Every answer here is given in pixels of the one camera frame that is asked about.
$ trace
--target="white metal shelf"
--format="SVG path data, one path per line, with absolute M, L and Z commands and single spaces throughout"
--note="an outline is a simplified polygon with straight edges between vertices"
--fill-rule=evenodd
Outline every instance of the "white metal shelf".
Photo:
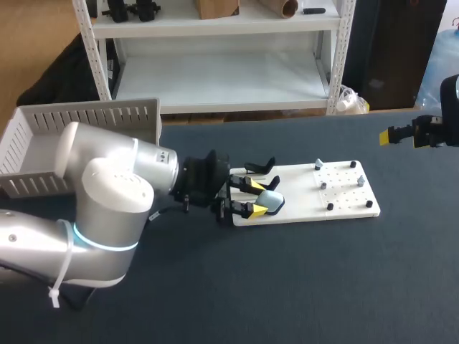
M 328 99 L 312 52 L 129 57 L 116 99 L 148 97 L 162 114 L 325 108 Z
M 101 16 L 93 26 L 96 39 L 132 37 L 190 37 L 224 34 L 262 34 L 338 29 L 340 16 L 332 0 L 308 0 L 308 7 L 324 7 L 325 14 L 304 15 L 300 10 L 291 19 L 281 19 L 256 0 L 241 0 L 240 14 L 227 18 L 200 20 L 193 0 L 168 0 L 154 21 L 138 17 L 116 24 Z
M 307 0 L 326 13 L 292 19 L 241 0 L 240 15 L 210 20 L 198 18 L 193 0 L 160 0 L 155 21 L 99 16 L 94 25 L 86 1 L 72 1 L 101 99 L 111 97 L 105 39 L 114 38 L 123 68 L 118 99 L 159 97 L 165 114 L 336 112 L 356 0 Z M 98 0 L 98 13 L 106 9 Z

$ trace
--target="white plastic basket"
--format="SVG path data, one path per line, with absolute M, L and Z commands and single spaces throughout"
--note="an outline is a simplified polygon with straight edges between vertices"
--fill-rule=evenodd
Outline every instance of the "white plastic basket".
M 0 187 L 12 198 L 68 194 L 53 173 L 60 133 L 81 122 L 159 144 L 159 100 L 112 100 L 21 106 L 0 142 Z

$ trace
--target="yellow fingertip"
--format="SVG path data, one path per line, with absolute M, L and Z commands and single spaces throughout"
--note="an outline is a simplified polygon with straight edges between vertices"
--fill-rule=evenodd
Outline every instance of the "yellow fingertip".
M 266 190 L 265 188 L 263 188 L 259 183 L 257 183 L 257 182 L 254 181 L 253 179 L 250 179 L 250 185 L 251 185 L 253 188 L 260 188 L 261 190 Z
M 379 145 L 389 144 L 389 132 L 387 130 L 379 134 Z
M 249 216 L 249 219 L 254 219 L 255 217 L 259 217 L 262 215 L 265 215 L 266 211 L 268 211 L 268 208 L 265 208 L 264 206 L 258 206 L 257 204 L 253 205 L 253 214 Z

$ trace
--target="shelf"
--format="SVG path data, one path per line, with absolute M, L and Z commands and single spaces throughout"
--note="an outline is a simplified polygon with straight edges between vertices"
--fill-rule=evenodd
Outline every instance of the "shelf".
M 300 10 L 290 19 L 281 19 L 256 0 L 241 0 L 240 15 L 200 20 L 193 0 L 158 1 L 163 10 L 156 20 L 142 23 L 130 16 L 116 24 L 109 16 L 93 25 L 96 39 L 130 37 L 189 37 L 223 34 L 262 34 L 338 29 L 340 18 L 332 0 L 308 0 L 308 7 L 324 7 L 325 14 L 304 15 Z
M 118 100 L 158 97 L 161 114 L 326 108 L 312 52 L 129 57 Z

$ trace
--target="paper roll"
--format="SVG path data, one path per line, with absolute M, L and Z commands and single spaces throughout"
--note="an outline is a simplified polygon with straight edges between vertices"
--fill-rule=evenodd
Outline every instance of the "paper roll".
M 288 19 L 295 15 L 298 10 L 297 0 L 258 0 L 271 11 L 279 14 L 282 18 Z

